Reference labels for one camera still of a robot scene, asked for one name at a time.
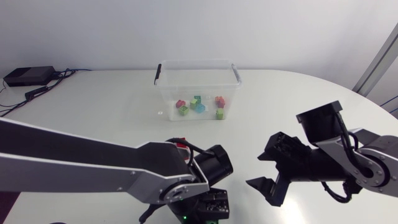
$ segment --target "black device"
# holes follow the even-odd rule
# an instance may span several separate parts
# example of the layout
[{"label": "black device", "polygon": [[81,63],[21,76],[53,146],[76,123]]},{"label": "black device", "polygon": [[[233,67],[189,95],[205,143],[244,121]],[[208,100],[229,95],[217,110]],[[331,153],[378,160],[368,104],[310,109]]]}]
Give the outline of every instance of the black device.
[{"label": "black device", "polygon": [[233,172],[220,145],[202,150],[172,138],[131,148],[4,118],[0,133],[2,191],[127,192],[150,204],[140,223],[164,205],[184,224],[229,217],[227,191],[211,187]]},{"label": "black device", "polygon": [[[297,115],[308,141],[282,132],[269,138],[260,161],[275,161],[276,181],[259,177],[246,182],[273,206],[281,206],[292,182],[321,182],[338,202],[347,203],[362,188],[398,197],[398,138],[379,136],[362,128],[347,130],[338,101]],[[343,181],[345,197],[334,193],[328,181]]]},{"label": "black device", "polygon": [[17,68],[4,81],[9,86],[47,85],[54,72],[53,66]]}]

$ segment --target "transparent plastic bin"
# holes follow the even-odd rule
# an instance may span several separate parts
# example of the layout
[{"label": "transparent plastic bin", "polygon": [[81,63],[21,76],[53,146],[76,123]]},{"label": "transparent plastic bin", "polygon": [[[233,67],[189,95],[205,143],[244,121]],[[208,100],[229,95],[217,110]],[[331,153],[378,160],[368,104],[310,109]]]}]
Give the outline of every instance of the transparent plastic bin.
[{"label": "transparent plastic bin", "polygon": [[[158,66],[155,77],[155,86],[162,94],[171,121],[226,119],[241,84],[241,77],[230,60],[165,60]],[[191,108],[195,96],[200,96],[201,102],[196,106],[202,104],[203,112]],[[216,102],[217,96],[222,96],[224,105],[220,100]],[[185,115],[176,106],[179,100],[189,108]]]}]

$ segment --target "white tabletop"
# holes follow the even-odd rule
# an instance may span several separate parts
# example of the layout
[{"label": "white tabletop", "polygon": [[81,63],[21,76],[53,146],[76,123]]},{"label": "white tabletop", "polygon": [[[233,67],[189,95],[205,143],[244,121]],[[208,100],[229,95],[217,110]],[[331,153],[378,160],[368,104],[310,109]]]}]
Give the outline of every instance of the white tabletop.
[{"label": "white tabletop", "polygon": [[[231,213],[220,223],[397,223],[398,198],[367,190],[341,204],[321,183],[292,183],[279,208],[248,186],[245,180],[277,176],[274,162],[257,160],[272,134],[283,131],[308,144],[296,114],[339,100],[349,129],[398,136],[398,121],[362,96],[319,78],[275,70],[239,72],[243,87],[224,121],[172,122],[166,113],[159,115],[164,105],[153,86],[154,70],[79,72],[6,117],[131,147],[171,137],[186,137],[204,149],[220,144],[234,167],[232,175],[215,185],[229,194]],[[0,94],[0,103],[18,103],[33,88],[9,88]],[[343,193],[341,182],[330,186]],[[5,223],[131,224],[138,223],[146,208],[127,193],[21,193]],[[162,207],[147,223],[178,221]]]}]

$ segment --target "black cable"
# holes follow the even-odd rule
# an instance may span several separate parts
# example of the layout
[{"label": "black cable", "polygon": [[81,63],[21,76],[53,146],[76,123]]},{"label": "black cable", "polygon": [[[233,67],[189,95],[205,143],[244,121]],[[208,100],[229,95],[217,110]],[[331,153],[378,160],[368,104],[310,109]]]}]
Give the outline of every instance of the black cable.
[{"label": "black cable", "polygon": [[163,205],[154,205],[154,204],[150,204],[149,208],[139,217],[138,221],[140,224],[143,224],[147,221],[147,219],[153,214],[154,211],[156,211],[157,209],[163,207],[165,204]]},{"label": "black cable", "polygon": [[[346,126],[344,125],[343,118],[339,113],[336,114],[337,121],[340,125],[341,128],[341,143],[343,145],[344,151],[347,155],[348,160],[350,163],[352,163],[355,168],[357,168],[360,173],[364,176],[368,176],[367,170],[359,163],[358,158],[355,156],[354,151],[358,150],[358,138],[355,136],[353,133],[349,133],[347,131]],[[351,145],[351,141],[349,139],[349,136],[352,136],[354,138],[354,146]]]},{"label": "black cable", "polygon": [[6,86],[4,85],[4,80],[2,80],[2,86],[3,86],[3,89],[0,90],[0,93],[1,93],[3,90],[6,89]]},{"label": "black cable", "polygon": [[344,189],[344,193],[346,194],[346,197],[336,194],[334,191],[332,191],[329,188],[329,186],[326,182],[322,181],[321,184],[325,188],[326,192],[328,192],[332,198],[334,198],[336,201],[338,201],[340,203],[348,203],[352,199],[353,194],[349,191],[349,188],[346,184],[343,184],[343,189]]},{"label": "black cable", "polygon": [[193,152],[194,152],[194,151],[199,152],[200,154],[205,154],[205,155],[208,155],[208,156],[214,156],[214,153],[205,151],[205,150],[203,150],[203,149],[200,149],[200,148],[194,146],[193,144],[189,143],[187,140],[184,140],[184,139],[180,139],[180,138],[171,138],[171,139],[166,140],[166,141],[167,141],[167,142],[171,142],[171,143],[180,143],[180,144],[183,144],[184,146],[188,146],[188,147],[189,147],[189,150],[190,150],[190,153],[191,153],[191,154],[190,154],[190,157],[189,157],[188,166],[191,166],[191,165],[192,165],[192,162],[193,162]]},{"label": "black cable", "polygon": [[33,99],[35,99],[35,98],[37,98],[37,97],[39,97],[39,96],[41,96],[41,95],[43,95],[43,94],[45,94],[45,93],[48,93],[48,92],[49,92],[50,90],[52,90],[54,87],[56,87],[57,85],[59,85],[59,84],[62,82],[62,80],[64,80],[65,78],[70,77],[71,75],[73,75],[73,74],[76,73],[77,71],[78,71],[78,70],[67,68],[65,71],[59,72],[58,75],[61,74],[61,73],[63,73],[63,75],[62,75],[61,77],[59,77],[59,79],[57,80],[57,82],[55,82],[52,86],[49,86],[49,87],[48,87],[48,90],[46,90],[46,91],[44,91],[44,92],[42,92],[42,93],[39,93],[38,95],[34,96],[32,99],[28,99],[28,100],[22,101],[22,102],[20,102],[20,103],[17,103],[16,105],[5,106],[5,107],[12,107],[12,106],[13,106],[13,107],[12,107],[11,109],[6,109],[6,110],[0,111],[0,112],[5,112],[5,111],[7,111],[6,113],[2,114],[0,117],[4,117],[5,115],[11,113],[11,112],[14,111],[15,109],[18,109],[18,108],[20,108],[20,107],[26,105],[26,103],[32,101]]}]

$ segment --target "power adapter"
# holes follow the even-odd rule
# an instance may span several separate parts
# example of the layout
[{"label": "power adapter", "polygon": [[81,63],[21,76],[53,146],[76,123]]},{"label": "power adapter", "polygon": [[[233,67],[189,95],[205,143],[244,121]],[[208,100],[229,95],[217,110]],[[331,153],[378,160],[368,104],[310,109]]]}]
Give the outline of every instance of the power adapter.
[{"label": "power adapter", "polygon": [[53,66],[17,68],[3,79],[9,86],[47,85],[54,72]]}]

